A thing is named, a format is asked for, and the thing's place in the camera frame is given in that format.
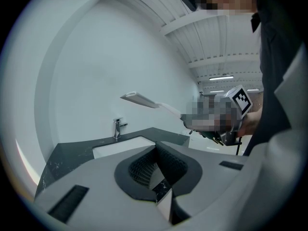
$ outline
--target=chrome faucet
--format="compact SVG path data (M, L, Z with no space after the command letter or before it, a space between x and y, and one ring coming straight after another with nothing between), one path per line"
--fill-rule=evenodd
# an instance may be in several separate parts
M115 135L114 135L114 139L116 139L116 141L117 141L119 138L121 138L120 128L128 125L128 123L120 124L120 120L121 120L121 119L122 119L122 117L114 119L114 124L115 124Z

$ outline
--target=fluorescent light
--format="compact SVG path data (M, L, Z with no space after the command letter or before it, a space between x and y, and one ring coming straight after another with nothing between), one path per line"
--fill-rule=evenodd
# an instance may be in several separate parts
M210 92L224 92L224 90L212 90Z
M210 78L210 80L219 80L219 79L233 79L233 76L223 76L223 77Z

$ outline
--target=sink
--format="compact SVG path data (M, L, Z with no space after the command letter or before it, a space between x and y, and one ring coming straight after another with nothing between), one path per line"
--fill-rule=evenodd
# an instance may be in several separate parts
M94 159L97 159L100 157L110 156L120 152L125 152L128 150L150 145L155 145L155 143L150 140L147 140L144 137L136 137L131 140L94 148L93 155Z

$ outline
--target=black marble countertop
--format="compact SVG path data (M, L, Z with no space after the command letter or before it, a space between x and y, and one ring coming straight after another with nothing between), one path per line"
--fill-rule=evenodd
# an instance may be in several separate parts
M110 137L101 140L57 144L48 162L46 163L42 176L39 180L39 185L35 196L37 196L42 190L50 186L58 179L78 168L80 165L94 159L92 151L94 148L123 142L139 136L142 136L153 142L167 141L187 147L189 143L188 136L164 131L157 128L148 128L145 130L121 135L121 138L118 139L117 142L113 137Z

